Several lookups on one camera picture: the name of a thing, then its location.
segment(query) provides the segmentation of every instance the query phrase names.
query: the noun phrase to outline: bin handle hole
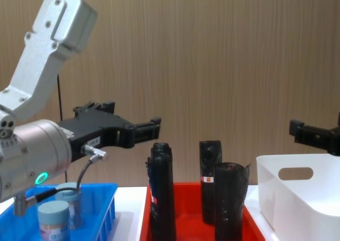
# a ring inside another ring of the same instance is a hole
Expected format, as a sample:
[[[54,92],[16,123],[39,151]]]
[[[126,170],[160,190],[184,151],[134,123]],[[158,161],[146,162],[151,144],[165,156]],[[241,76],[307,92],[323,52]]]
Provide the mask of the bin handle hole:
[[[278,172],[278,177],[283,180],[309,180],[314,172],[311,168],[282,168]]]

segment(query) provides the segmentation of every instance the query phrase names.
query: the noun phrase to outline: red label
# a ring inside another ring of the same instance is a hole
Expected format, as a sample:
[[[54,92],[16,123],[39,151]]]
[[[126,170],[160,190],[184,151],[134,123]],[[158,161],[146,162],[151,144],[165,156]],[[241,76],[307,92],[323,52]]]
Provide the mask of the red label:
[[[210,176],[201,176],[201,181],[204,183],[213,183],[214,177]]]
[[[151,202],[153,204],[157,204],[157,199],[154,196],[152,196],[152,195],[151,195]]]

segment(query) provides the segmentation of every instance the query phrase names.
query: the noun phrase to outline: white plastic bin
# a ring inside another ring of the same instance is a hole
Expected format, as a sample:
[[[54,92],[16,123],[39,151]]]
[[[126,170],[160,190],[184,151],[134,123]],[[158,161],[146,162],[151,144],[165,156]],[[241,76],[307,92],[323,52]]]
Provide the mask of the white plastic bin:
[[[309,167],[308,180],[281,180],[282,168]],[[257,158],[262,214],[280,241],[340,240],[340,157],[287,154]]]

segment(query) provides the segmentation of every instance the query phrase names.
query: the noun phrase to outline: cable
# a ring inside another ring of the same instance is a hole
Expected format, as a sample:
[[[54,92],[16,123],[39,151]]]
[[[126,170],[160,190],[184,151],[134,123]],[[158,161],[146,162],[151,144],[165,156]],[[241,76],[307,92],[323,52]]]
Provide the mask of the cable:
[[[62,105],[62,94],[60,90],[60,79],[59,75],[57,76],[57,85],[58,85],[58,101],[59,101],[59,116],[60,116],[60,121],[63,121],[63,105]],[[67,170],[65,170],[65,182],[67,183]]]
[[[39,202],[41,202],[41,201],[43,201],[43,200],[45,200],[45,199],[55,195],[56,193],[62,192],[62,191],[77,191],[77,189],[71,188],[71,187],[60,188],[60,189],[53,188],[53,189],[50,189],[48,191],[36,194],[36,195],[28,198],[28,200],[35,199],[36,203],[39,203]]]
[[[93,164],[93,161],[90,159],[87,164],[85,165],[85,167],[83,168],[83,170],[80,172],[80,175],[78,177],[78,180],[76,182],[76,191],[79,192],[79,186],[80,186],[80,182],[86,172],[86,170]]]

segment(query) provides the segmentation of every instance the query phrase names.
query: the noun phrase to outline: silver cylindrical joint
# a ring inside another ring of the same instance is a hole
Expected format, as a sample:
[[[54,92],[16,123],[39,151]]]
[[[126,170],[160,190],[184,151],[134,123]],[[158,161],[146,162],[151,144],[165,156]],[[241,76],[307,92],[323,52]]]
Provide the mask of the silver cylindrical joint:
[[[16,127],[0,154],[0,202],[62,173],[72,158],[66,135],[49,120]]]
[[[25,192],[21,192],[14,199],[14,215],[23,216],[26,212],[26,197]]]

